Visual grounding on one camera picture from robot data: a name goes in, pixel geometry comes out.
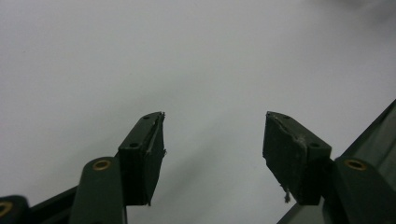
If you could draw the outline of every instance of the gray surface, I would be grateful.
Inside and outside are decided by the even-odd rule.
[[[168,154],[131,223],[276,223],[267,110],[335,158],[396,96],[394,1],[0,1],[0,195],[75,186],[163,110]]]

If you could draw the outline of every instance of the white surface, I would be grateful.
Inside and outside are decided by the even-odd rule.
[[[0,1],[0,195],[37,204],[165,111],[130,223],[276,223],[262,158],[288,114],[339,156],[396,96],[394,1]]]

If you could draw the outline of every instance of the white tabletop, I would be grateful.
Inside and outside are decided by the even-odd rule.
[[[266,111],[336,158],[395,99],[396,3],[0,1],[0,195],[30,205],[164,111],[168,154],[130,223],[276,223]]]

